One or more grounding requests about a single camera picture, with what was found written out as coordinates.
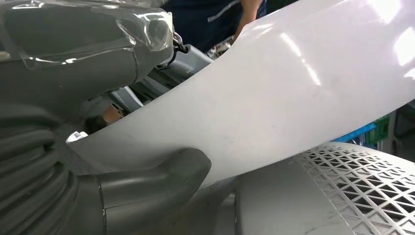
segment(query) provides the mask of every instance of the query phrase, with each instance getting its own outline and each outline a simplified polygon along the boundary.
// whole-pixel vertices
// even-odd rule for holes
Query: person
[[[174,30],[183,43],[203,53],[232,35],[236,40],[246,24],[267,13],[266,0],[170,0],[162,9],[172,12]],[[92,134],[124,115],[111,105],[102,116],[86,120],[86,131]]]

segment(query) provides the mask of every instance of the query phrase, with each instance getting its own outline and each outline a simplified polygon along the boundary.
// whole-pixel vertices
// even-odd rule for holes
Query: plastic panel
[[[415,234],[415,164],[338,143],[313,148],[294,159],[356,234]]]

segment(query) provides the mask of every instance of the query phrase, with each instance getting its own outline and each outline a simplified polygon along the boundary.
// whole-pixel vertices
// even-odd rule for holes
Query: metal component
[[[120,106],[129,113],[132,113],[144,106],[128,86],[122,87],[115,92],[109,93],[108,95],[116,105]]]
[[[187,48],[183,44],[183,39],[177,32],[173,33],[173,42],[177,44],[181,52],[187,53]]]

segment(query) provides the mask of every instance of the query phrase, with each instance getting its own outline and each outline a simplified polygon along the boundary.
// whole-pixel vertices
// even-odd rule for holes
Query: gray plastic part
[[[185,45],[185,47],[187,52],[178,51],[175,60],[169,65],[170,67],[180,68],[193,75],[213,62],[194,46]]]
[[[132,113],[133,111],[144,106],[128,86],[121,87],[117,91],[110,92],[108,96],[113,102],[115,102],[115,104],[129,113]]]
[[[186,53],[176,51],[173,61],[152,70],[140,83],[131,88],[145,99],[151,101],[165,94],[180,83],[213,62],[207,55],[192,45],[186,45]]]
[[[415,234],[414,172],[414,163],[358,145],[313,148],[242,176],[240,233]]]

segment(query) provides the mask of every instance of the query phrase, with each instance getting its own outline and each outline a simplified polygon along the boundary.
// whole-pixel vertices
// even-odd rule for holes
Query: clear plastic wrap
[[[131,50],[136,59],[154,58],[172,50],[173,25],[171,13],[144,8],[161,1],[150,2],[0,1],[0,62],[23,59],[29,69],[36,69],[113,50]]]

